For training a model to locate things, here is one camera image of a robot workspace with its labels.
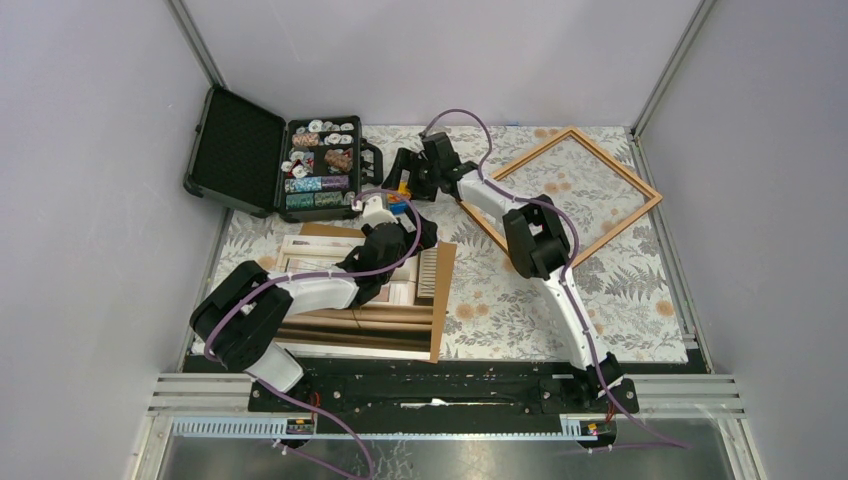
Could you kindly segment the purple poker chip stack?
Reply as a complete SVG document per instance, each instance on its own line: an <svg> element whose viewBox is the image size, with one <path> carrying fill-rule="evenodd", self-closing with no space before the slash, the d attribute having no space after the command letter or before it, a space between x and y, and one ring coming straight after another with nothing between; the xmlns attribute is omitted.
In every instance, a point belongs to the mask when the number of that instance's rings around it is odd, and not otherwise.
<svg viewBox="0 0 848 480"><path fill-rule="evenodd" d="M328 175L321 177L322 190L344 190L350 187L348 175Z"/></svg>

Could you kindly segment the orange poker chip roll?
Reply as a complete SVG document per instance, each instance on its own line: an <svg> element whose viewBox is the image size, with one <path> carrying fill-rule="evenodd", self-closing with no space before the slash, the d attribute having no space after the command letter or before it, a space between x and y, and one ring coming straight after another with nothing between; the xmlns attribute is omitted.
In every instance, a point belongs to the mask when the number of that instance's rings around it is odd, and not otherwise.
<svg viewBox="0 0 848 480"><path fill-rule="evenodd" d="M329 168L343 173L350 173L353 169L353 159L344 152L328 150L324 155L324 162Z"/></svg>

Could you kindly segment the floral patterned table mat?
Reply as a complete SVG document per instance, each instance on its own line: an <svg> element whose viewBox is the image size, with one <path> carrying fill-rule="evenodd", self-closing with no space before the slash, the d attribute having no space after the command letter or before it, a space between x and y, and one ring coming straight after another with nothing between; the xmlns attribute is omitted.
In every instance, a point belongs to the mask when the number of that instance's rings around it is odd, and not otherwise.
<svg viewBox="0 0 848 480"><path fill-rule="evenodd" d="M366 126L389 167L398 148L420 149L421 126ZM492 178L504 165L545 143L563 127L489 127L494 150L486 162ZM623 127L579 127L587 138L635 173ZM486 152L479 127L439 127L464 161ZM572 138L499 180L520 196L548 195L579 230L580 252L600 240L645 202L640 191L608 168L588 147ZM530 281L448 195L416 201L438 224L440 239L457 245L455 270L440 347L440 359L564 360L565 335L553 326L546 304ZM208 290L239 263L255 260L276 266L279 248L301 225L279 217L231 216ZM622 363L686 363L680 315L673 300L658 236L646 214L576 266L574 278L587 319Z"/></svg>

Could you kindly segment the wooden picture frame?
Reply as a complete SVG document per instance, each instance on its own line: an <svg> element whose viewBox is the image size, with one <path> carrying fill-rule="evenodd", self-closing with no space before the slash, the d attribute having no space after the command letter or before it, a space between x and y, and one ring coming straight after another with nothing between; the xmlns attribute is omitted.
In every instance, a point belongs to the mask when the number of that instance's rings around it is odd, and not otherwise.
<svg viewBox="0 0 848 480"><path fill-rule="evenodd" d="M575 267L638 223L663 196L631 164L587 131L571 126L486 175L519 196L548 195L579 235Z"/></svg>

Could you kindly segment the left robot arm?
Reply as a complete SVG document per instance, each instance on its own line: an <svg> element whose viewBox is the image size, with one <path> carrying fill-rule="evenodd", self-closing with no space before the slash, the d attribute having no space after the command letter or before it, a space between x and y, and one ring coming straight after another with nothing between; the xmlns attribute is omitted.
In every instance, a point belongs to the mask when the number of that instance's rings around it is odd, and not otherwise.
<svg viewBox="0 0 848 480"><path fill-rule="evenodd" d="M366 304L403 261L435 247L437 225L414 213L407 216L413 230L396 217L368 222L363 244L327 270L273 278L255 261L238 265L190 316L205 355L229 372L251 376L285 410L304 407L311 387L300 362L275 343L278 329L291 314Z"/></svg>

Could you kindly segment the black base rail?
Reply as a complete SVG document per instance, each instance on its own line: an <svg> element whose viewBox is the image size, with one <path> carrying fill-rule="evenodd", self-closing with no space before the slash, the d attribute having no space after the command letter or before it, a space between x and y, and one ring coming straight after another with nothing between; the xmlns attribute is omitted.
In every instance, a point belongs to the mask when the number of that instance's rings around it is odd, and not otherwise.
<svg viewBox="0 0 848 480"><path fill-rule="evenodd" d="M242 428L244 434L581 436L590 424L620 413L564 362L312 358L284 398L207 361L188 365L185 378L159 381L159 406L273 416L265 426Z"/></svg>

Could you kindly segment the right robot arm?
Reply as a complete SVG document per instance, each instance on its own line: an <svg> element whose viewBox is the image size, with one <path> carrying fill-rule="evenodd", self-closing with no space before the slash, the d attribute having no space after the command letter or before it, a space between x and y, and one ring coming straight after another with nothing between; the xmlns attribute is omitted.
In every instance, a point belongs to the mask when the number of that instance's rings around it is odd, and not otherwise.
<svg viewBox="0 0 848 480"><path fill-rule="evenodd" d="M550 197L515 194L487 176L480 162L462 162L447 134L421 137L423 149L400 148L382 186L407 182L413 200L452 196L502 219L508 257L515 271L530 280L546 302L552 323L565 335L574 374L573 396L583 410L597 412L611 403L620 408L615 389L624 372L602 342L577 292L573 276L579 236L573 222Z"/></svg>

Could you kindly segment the yellow and blue toy block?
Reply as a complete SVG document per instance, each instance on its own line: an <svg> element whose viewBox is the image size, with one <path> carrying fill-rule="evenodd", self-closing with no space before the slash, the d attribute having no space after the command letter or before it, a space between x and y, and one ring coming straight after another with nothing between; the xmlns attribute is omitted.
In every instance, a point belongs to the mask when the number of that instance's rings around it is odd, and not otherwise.
<svg viewBox="0 0 848 480"><path fill-rule="evenodd" d="M388 209L395 216L403 215L409 209L408 201L410 199L411 194L406 191L386 195Z"/></svg>

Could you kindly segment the green poker chip stack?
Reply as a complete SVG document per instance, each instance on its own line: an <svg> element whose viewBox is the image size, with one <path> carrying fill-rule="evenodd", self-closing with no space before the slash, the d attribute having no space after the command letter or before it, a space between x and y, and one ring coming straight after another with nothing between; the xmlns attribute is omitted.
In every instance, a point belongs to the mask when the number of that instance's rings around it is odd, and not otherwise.
<svg viewBox="0 0 848 480"><path fill-rule="evenodd" d="M316 207L314 193L294 193L285 196L286 211L312 210Z"/></svg>

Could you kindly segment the black poker chip case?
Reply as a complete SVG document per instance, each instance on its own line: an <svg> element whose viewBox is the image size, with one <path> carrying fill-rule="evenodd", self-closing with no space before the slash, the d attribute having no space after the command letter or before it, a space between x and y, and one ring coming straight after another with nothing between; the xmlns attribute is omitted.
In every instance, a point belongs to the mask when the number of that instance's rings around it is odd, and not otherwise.
<svg viewBox="0 0 848 480"><path fill-rule="evenodd" d="M356 195L383 181L381 150L363 136L356 115L285 120L223 87L204 100L184 189L197 197L258 218L278 215L289 223L356 217ZM328 150L344 152L353 169L343 173L324 162ZM343 207L286 211L286 179L348 175Z"/></svg>

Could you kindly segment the cyan poker chip stack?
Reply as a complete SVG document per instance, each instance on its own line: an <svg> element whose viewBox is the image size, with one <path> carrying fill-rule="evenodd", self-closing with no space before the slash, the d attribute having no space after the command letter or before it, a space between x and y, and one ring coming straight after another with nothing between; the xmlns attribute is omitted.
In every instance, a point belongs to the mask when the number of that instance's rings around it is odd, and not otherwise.
<svg viewBox="0 0 848 480"><path fill-rule="evenodd" d="M284 190L286 194L319 192L322 190L322 178L303 177L286 179Z"/></svg>

